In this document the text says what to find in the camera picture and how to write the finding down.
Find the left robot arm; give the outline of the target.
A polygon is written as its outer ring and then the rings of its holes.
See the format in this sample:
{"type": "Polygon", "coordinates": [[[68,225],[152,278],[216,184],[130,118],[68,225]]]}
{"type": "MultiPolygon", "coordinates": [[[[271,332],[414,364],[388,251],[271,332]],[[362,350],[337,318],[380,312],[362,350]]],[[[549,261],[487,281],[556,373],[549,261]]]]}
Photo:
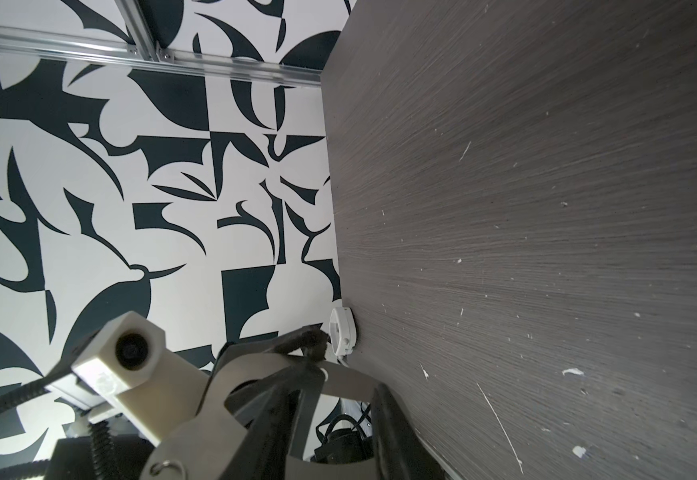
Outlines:
{"type": "MultiPolygon", "coordinates": [[[[77,346],[85,335],[96,331],[88,326],[65,338],[48,338],[44,326],[18,324],[0,327],[0,396],[50,373],[66,348],[77,346]]],[[[0,468],[48,459],[76,412],[44,394],[0,416],[0,468]]]]}

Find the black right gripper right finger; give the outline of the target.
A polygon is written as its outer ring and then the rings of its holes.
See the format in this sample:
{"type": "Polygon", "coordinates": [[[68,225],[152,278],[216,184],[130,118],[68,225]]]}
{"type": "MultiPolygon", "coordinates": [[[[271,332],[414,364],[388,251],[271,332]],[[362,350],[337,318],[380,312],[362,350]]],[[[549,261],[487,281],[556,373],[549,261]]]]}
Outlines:
{"type": "Polygon", "coordinates": [[[377,385],[371,402],[376,470],[380,479],[444,479],[438,461],[424,448],[392,390],[377,385]]]}

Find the perforated metal crescent plate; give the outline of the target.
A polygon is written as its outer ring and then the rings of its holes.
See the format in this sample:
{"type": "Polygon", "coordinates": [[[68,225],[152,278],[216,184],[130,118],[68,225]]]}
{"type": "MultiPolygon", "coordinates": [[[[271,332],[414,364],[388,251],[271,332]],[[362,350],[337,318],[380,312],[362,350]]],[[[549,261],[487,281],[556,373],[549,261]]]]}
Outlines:
{"type": "Polygon", "coordinates": [[[390,387],[342,365],[278,353],[240,356],[208,386],[202,407],[162,440],[144,479],[414,479],[429,462],[390,387]],[[371,406],[373,457],[304,460],[320,396],[371,406]]]}

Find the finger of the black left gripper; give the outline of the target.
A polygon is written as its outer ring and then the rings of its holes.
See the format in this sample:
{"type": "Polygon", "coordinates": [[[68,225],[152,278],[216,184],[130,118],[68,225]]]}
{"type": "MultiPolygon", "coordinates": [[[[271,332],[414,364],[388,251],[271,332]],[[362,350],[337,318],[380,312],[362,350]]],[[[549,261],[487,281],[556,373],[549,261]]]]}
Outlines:
{"type": "Polygon", "coordinates": [[[288,391],[291,387],[299,390],[304,378],[309,377],[310,365],[306,363],[294,364],[260,380],[246,382],[226,398],[224,405],[230,413],[238,414],[252,405],[260,396],[270,393],[278,386],[284,386],[288,391]]]}
{"type": "Polygon", "coordinates": [[[288,355],[296,350],[310,360],[324,360],[330,336],[316,326],[304,326],[283,336],[240,344],[242,353],[276,353],[288,355]]]}

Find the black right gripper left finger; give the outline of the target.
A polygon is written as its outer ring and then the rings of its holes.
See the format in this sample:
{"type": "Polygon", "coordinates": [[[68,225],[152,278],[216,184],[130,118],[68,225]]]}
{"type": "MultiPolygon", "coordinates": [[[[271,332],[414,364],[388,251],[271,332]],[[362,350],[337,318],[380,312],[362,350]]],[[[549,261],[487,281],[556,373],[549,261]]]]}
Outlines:
{"type": "Polygon", "coordinates": [[[278,386],[234,414],[248,430],[220,478],[286,478],[290,454],[304,452],[322,386],[324,372],[310,365],[310,377],[304,378],[299,390],[278,386]]]}

